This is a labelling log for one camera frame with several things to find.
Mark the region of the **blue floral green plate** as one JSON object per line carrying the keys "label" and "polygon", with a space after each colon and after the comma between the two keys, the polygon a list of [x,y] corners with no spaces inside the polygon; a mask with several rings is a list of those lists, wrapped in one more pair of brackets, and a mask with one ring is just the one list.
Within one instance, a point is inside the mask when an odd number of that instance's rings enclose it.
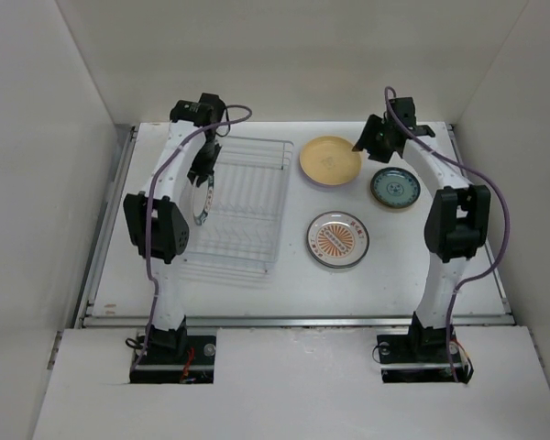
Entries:
{"label": "blue floral green plate", "polygon": [[390,209],[405,209],[415,204],[422,191],[418,179],[408,170],[386,167],[378,170],[369,183],[372,196]]}

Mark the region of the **lavender purple plate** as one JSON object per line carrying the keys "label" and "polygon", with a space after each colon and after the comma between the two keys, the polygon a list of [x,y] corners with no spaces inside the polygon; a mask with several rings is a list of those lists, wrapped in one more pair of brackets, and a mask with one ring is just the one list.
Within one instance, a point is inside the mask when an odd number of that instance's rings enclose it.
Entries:
{"label": "lavender purple plate", "polygon": [[358,177],[355,176],[352,179],[349,179],[347,181],[340,181],[340,182],[334,182],[334,181],[327,181],[327,180],[318,180],[311,176],[309,176],[306,173],[302,173],[302,177],[305,179],[305,181],[314,187],[316,190],[320,191],[328,191],[328,190],[336,190],[348,187],[349,185],[352,185],[354,182],[358,180]]}

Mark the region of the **white plate orange sunburst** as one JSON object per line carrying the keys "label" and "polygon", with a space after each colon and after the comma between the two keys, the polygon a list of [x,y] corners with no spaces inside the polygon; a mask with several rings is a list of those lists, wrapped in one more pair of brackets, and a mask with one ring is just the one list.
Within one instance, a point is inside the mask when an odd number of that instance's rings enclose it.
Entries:
{"label": "white plate orange sunburst", "polygon": [[319,264],[334,270],[350,269],[367,256],[369,232],[356,216],[329,211],[319,214],[308,225],[306,246]]}

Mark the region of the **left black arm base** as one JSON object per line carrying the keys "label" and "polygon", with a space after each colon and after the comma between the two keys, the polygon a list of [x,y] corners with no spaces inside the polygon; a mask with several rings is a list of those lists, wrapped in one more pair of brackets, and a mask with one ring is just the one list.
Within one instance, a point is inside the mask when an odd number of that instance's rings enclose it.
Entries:
{"label": "left black arm base", "polygon": [[216,333],[188,335],[182,327],[162,335],[153,330],[125,340],[133,350],[129,381],[132,384],[212,384],[215,377]]}

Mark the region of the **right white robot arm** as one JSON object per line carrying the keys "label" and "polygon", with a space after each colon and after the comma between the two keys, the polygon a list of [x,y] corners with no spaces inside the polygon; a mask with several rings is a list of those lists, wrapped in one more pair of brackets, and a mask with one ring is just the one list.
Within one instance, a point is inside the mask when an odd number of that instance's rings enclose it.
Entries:
{"label": "right white robot arm", "polygon": [[430,267],[407,335],[389,342],[391,363],[445,363],[452,358],[452,312],[467,264],[486,242],[490,190],[473,185],[457,162],[430,145],[435,133],[416,122],[411,97],[387,97],[384,115],[370,115],[354,149],[381,163],[399,155],[433,201],[423,229]]}

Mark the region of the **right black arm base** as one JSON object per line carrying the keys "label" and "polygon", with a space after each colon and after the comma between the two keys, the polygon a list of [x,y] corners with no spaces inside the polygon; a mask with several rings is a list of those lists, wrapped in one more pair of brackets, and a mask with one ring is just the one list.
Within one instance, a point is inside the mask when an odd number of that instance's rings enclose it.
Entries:
{"label": "right black arm base", "polygon": [[454,342],[450,345],[452,362],[448,360],[444,344],[415,353],[410,347],[410,338],[398,334],[378,335],[371,355],[380,364],[380,375],[385,384],[468,384],[474,375],[472,362]]}

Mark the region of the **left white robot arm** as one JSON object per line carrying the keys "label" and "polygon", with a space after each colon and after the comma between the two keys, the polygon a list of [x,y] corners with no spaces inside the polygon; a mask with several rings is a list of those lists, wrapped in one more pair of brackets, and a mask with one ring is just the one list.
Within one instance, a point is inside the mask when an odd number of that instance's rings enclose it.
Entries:
{"label": "left white robot arm", "polygon": [[145,260],[153,299],[142,340],[128,343],[135,350],[136,367],[154,355],[177,363],[192,350],[187,347],[185,313],[177,295],[166,293],[153,263],[169,266],[187,248],[190,226],[178,206],[186,185],[206,183],[214,190],[215,164],[222,146],[218,129],[230,128],[229,106],[213,93],[197,101],[180,100],[170,110],[170,129],[164,149],[145,188],[123,201],[129,239]]}

